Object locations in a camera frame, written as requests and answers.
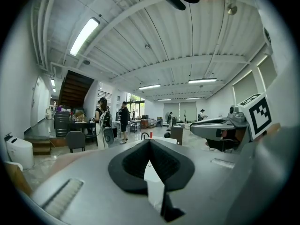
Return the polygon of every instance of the white container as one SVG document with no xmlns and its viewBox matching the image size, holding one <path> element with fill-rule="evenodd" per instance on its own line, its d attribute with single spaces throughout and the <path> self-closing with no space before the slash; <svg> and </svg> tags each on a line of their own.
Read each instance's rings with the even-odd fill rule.
<svg viewBox="0 0 300 225">
<path fill-rule="evenodd" d="M 34 165 L 32 143 L 20 138 L 12 137 L 7 142 L 7 152 L 14 163 L 20 163 L 23 169 L 30 169 Z"/>
</svg>

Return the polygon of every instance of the shorts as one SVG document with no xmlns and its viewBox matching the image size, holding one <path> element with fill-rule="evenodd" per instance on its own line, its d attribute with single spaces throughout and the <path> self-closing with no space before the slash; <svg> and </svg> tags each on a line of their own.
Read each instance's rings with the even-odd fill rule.
<svg viewBox="0 0 300 225">
<path fill-rule="evenodd" d="M 126 132 L 127 124 L 121 124 L 121 132 Z"/>
</svg>

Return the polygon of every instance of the door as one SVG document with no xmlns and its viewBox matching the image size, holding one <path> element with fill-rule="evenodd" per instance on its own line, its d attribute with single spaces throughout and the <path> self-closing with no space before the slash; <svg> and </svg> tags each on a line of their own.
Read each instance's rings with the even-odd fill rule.
<svg viewBox="0 0 300 225">
<path fill-rule="evenodd" d="M 33 92 L 33 99 L 31 103 L 31 118 L 30 118 L 30 125 L 33 127 L 38 123 L 38 103 L 39 103 L 39 97 L 41 94 L 41 79 L 37 79 L 37 84 L 34 88 Z"/>
</svg>

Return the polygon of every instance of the ceiling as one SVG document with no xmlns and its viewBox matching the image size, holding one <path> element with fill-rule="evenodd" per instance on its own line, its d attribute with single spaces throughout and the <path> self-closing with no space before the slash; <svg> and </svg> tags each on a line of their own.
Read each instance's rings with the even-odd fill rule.
<svg viewBox="0 0 300 225">
<path fill-rule="evenodd" d="M 230 3 L 238 7 L 235 15 L 227 13 Z M 39 66 L 55 77 L 72 69 L 150 100 L 207 98 L 259 52 L 263 27 L 252 0 L 186 6 L 179 11 L 164 0 L 34 0 L 31 23 Z M 70 49 L 92 17 L 100 25 L 74 57 Z M 204 77 L 217 82 L 188 84 Z M 157 83 L 162 87 L 138 90 Z"/>
</svg>

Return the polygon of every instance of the woman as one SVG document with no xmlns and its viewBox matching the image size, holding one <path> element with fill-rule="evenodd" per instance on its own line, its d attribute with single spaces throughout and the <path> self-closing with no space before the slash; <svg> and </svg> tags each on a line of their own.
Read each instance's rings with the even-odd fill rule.
<svg viewBox="0 0 300 225">
<path fill-rule="evenodd" d="M 100 118 L 103 113 L 107 111 L 107 100 L 106 98 L 102 97 L 98 101 L 98 107 L 96 108 L 96 114 L 94 118 L 94 122 L 96 123 L 96 134 L 97 134 L 97 142 L 98 142 L 98 149 L 104 150 L 105 146 L 103 143 L 103 136 L 100 129 Z"/>
</svg>

